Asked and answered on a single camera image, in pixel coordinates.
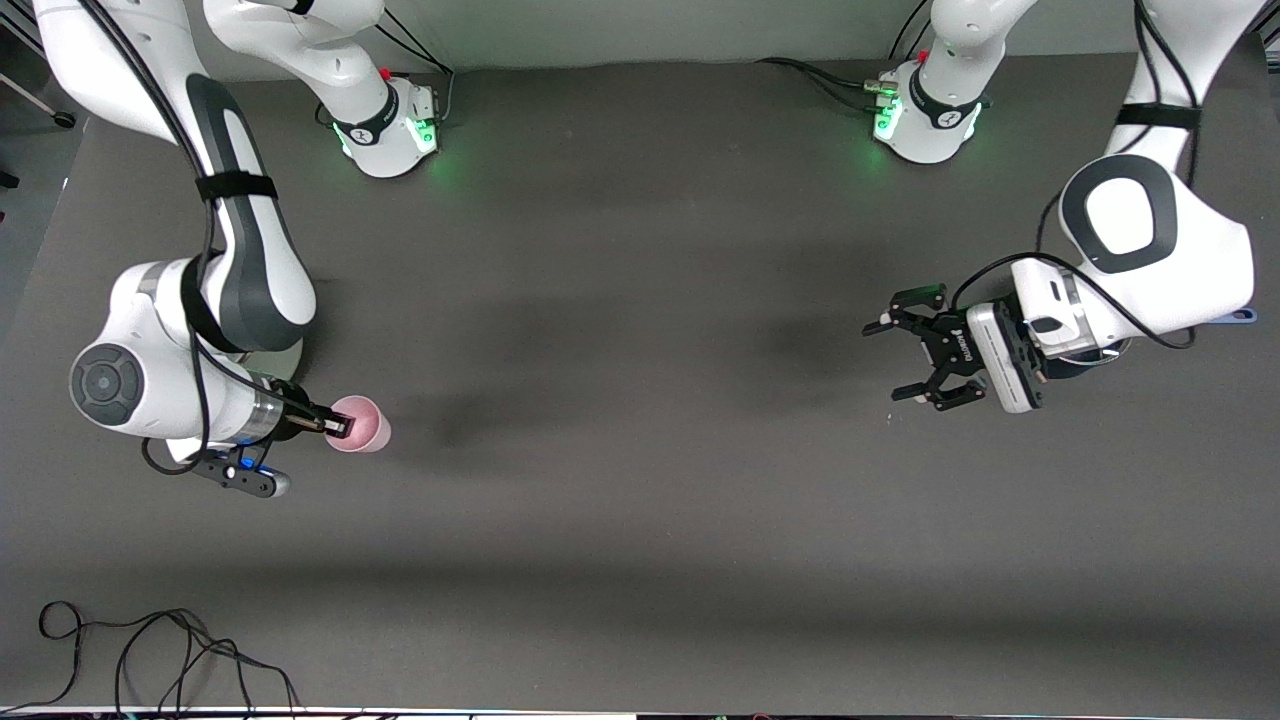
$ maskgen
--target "white wall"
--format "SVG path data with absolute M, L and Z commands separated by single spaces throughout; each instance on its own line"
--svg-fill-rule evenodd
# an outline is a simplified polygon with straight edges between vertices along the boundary
M 223 47 L 186 0 L 197 49 L 220 79 L 287 77 Z M 388 0 L 440 60 L 457 69 L 605 63 L 877 58 L 916 0 Z M 1009 38 L 1010 53 L 1128 51 L 1129 0 L 1042 0 Z M 390 27 L 388 20 L 384 24 Z M 909 33 L 906 42 L 914 38 Z M 392 69 L 420 69 L 375 32 L 360 42 Z

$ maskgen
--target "pink cup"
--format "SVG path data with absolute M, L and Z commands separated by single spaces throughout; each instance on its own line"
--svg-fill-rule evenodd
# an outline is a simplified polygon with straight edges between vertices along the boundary
M 339 452 L 378 452 L 392 439 L 392 424 L 378 404 L 362 395 L 348 395 L 333 404 L 333 411 L 352 419 L 351 434 L 344 438 L 325 436 Z

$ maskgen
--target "gray table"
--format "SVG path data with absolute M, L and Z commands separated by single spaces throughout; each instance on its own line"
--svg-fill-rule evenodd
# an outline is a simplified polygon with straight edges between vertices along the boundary
M 178 152 L 93 122 L 0 355 L 0 698 L 63 682 L 35 618 L 67 597 L 187 605 L 314 705 L 1274 716 L 1280 163 L 1249 50 L 1201 188 L 1253 232 L 1262 322 L 1018 418 L 891 404 L 919 347 L 859 328 L 1028 249 L 1132 58 L 1010 60 L 942 167 L 763 65 L 467 74 L 443 154 L 387 182 L 303 86 L 236 86 L 319 286 L 306 386 L 396 427 L 280 446 L 270 502 L 151 474 L 67 397 L 115 275 L 200 241 Z M 119 641 L 70 702 L 109 701 Z M 143 698 L 179 648 L 140 650 Z M 236 702 L 227 667 L 200 701 Z

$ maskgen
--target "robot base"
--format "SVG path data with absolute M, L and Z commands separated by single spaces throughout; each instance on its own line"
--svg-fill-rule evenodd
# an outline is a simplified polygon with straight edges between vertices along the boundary
M 911 74 L 919 67 L 918 61 L 909 60 L 896 69 L 881 73 L 879 79 L 896 82 L 905 90 Z M 929 115 L 915 104 L 911 94 L 904 91 L 876 117 L 872 135 L 902 159 L 932 165 L 950 159 L 960 150 L 964 141 L 973 136 L 973 127 L 980 111 L 982 105 L 978 105 L 968 119 L 961 119 L 955 127 L 938 129 L 933 127 Z
M 403 78 L 392 78 L 388 86 L 399 96 L 398 114 L 376 142 L 360 145 L 334 127 L 342 140 L 342 151 L 366 176 L 375 178 L 402 176 L 438 147 L 435 95 L 431 88 Z

